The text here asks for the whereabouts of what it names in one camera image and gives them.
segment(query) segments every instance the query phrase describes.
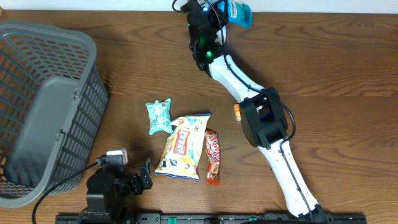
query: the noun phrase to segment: food package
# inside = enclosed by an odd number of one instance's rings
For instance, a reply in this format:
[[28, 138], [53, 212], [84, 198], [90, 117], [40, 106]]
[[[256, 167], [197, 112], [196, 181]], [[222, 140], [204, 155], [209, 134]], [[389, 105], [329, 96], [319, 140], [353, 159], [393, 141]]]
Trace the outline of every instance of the food package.
[[206, 153], [209, 161], [207, 184], [220, 185], [220, 144], [217, 132], [206, 130]]
[[164, 102], [147, 103], [147, 109], [150, 121], [149, 134], [153, 135], [157, 131], [165, 131], [167, 133], [172, 133], [173, 128], [170, 124], [170, 104], [172, 100], [169, 98]]
[[209, 118], [210, 114], [196, 114], [171, 122], [176, 128], [167, 138], [155, 174], [199, 181], [197, 166]]

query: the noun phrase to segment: wooden table surface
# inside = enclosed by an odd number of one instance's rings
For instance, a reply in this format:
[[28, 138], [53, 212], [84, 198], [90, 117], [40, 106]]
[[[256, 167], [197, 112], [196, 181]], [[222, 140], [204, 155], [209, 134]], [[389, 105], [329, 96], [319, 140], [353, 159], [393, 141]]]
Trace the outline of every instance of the wooden table surface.
[[[131, 169], [155, 167], [165, 132], [149, 135], [145, 103], [172, 99], [172, 118], [210, 112], [221, 143], [221, 185], [154, 176], [131, 206], [164, 213], [286, 210], [270, 165], [235, 121], [234, 98], [200, 72], [188, 48], [186, 15], [172, 12], [6, 11], [1, 19], [51, 24], [94, 38], [109, 104], [89, 162], [128, 149]], [[398, 16], [255, 13], [250, 29], [228, 27], [229, 52], [263, 86], [274, 86], [297, 120], [290, 145], [308, 188], [331, 212], [398, 223]], [[86, 180], [46, 198], [38, 223], [86, 207]], [[1, 223], [30, 223], [34, 203], [0, 209]]]

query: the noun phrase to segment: white backdrop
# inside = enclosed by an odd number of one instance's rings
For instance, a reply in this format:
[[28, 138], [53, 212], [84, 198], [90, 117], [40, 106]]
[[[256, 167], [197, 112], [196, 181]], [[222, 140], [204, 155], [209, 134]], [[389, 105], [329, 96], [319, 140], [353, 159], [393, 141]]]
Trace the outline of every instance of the white backdrop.
[[[178, 0], [181, 5], [187, 0]], [[398, 13], [398, 0], [241, 0], [255, 12]], [[4, 9], [171, 11], [172, 0], [0, 0]]]

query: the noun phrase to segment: orange packet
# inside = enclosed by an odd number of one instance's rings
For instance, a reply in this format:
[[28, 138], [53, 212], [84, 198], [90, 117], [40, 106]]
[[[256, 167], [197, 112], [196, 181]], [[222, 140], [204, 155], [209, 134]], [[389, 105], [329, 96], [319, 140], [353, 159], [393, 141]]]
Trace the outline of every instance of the orange packet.
[[220, 144], [217, 132], [206, 130], [206, 153], [209, 165], [207, 168], [207, 184], [220, 185]]

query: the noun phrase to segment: basket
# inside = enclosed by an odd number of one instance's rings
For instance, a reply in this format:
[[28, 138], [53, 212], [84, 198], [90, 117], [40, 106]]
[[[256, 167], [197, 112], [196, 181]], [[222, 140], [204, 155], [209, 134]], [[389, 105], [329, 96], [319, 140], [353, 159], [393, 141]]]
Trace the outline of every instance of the basket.
[[84, 168], [108, 100], [95, 59], [84, 33], [0, 22], [1, 207], [24, 206]]

